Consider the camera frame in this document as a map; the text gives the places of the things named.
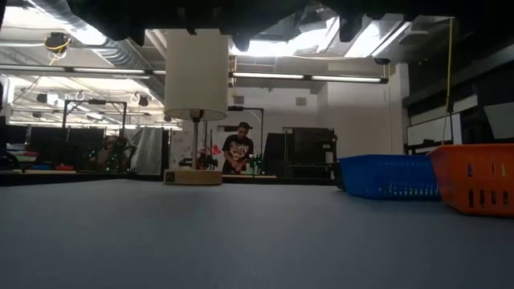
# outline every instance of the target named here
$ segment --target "basket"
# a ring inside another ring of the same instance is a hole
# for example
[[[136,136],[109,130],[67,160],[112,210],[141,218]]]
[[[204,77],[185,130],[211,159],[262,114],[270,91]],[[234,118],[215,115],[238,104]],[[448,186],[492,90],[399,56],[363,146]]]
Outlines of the basket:
[[[372,199],[438,200],[427,156],[365,155],[339,159],[346,191]]]
[[[514,216],[514,144],[448,145],[429,156],[447,204],[465,214]]]

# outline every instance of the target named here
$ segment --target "blue plastic basket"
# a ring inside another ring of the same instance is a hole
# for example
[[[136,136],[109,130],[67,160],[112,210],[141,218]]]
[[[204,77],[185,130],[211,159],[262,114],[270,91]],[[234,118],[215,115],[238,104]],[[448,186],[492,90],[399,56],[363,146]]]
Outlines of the blue plastic basket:
[[[440,199],[428,156],[365,155],[339,159],[346,191],[373,199]]]

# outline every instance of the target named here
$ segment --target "lamp base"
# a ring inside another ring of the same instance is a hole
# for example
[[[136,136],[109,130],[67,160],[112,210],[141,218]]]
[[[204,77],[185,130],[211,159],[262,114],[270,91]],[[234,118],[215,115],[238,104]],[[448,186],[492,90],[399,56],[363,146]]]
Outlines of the lamp base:
[[[164,171],[165,185],[221,185],[222,172],[208,170],[167,169]]]

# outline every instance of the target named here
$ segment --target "white cylindrical lampshade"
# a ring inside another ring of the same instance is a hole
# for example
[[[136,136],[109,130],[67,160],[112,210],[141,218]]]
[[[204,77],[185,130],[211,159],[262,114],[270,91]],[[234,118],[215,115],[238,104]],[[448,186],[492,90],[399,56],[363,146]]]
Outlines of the white cylindrical lampshade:
[[[190,120],[203,110],[203,120],[226,117],[228,97],[228,36],[217,29],[170,30],[166,54],[167,116]]]

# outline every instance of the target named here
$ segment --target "table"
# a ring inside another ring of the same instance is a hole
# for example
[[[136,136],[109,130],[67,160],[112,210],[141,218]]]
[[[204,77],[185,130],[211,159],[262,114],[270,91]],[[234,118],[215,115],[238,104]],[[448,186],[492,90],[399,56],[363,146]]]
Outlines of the table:
[[[0,187],[0,288],[507,288],[514,221],[309,185]]]

